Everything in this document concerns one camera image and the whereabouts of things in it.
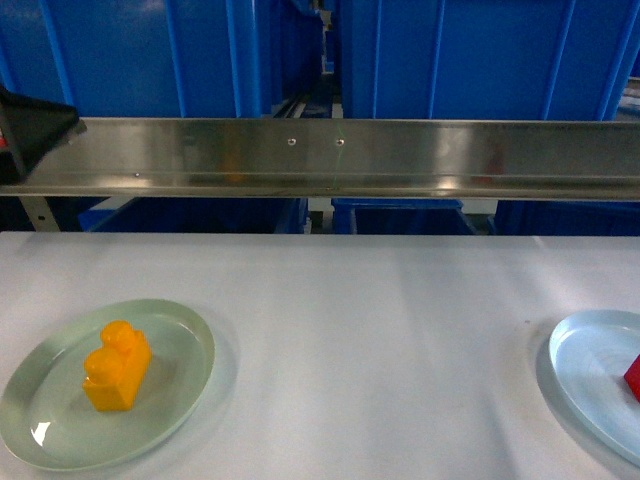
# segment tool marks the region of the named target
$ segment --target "stainless steel beam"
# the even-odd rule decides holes
[[[0,195],[640,200],[640,123],[84,121]]]

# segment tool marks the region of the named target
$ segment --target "plate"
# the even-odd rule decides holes
[[[87,354],[100,331],[125,319],[153,357],[133,408],[97,412],[82,390]],[[191,414],[213,368],[214,343],[193,310],[133,300],[84,315],[38,345],[0,400],[0,434],[19,459],[47,470],[81,470],[129,460],[171,435]]]
[[[640,355],[640,315],[576,313],[549,340],[551,364],[569,406],[610,448],[640,466],[640,402],[623,375]]]

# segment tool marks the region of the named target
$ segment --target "yellow toy block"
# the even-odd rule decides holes
[[[115,320],[100,333],[103,346],[84,361],[85,394],[100,411],[130,410],[151,361],[144,333],[129,322]]]

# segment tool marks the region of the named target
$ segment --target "blue crate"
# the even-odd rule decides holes
[[[303,233],[307,216],[306,199],[144,198],[80,221],[92,232]]]
[[[612,118],[638,0],[340,2],[346,117]]]
[[[336,234],[473,235],[458,200],[334,198]]]
[[[274,5],[290,15],[276,21]],[[307,58],[314,20],[291,0],[3,0],[0,79],[81,116],[260,117],[281,102],[281,32],[302,46],[288,93],[319,77]]]
[[[640,77],[640,55],[636,58],[636,63],[633,64],[633,68],[631,69],[632,77]]]
[[[489,221],[494,235],[638,236],[633,202],[500,202]]]

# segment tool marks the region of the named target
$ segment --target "white tablecloth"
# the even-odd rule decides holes
[[[202,402],[125,464],[0,478],[609,479],[640,468],[558,393],[546,342],[640,312],[640,239],[0,234],[0,388],[62,325],[174,300],[216,340]]]

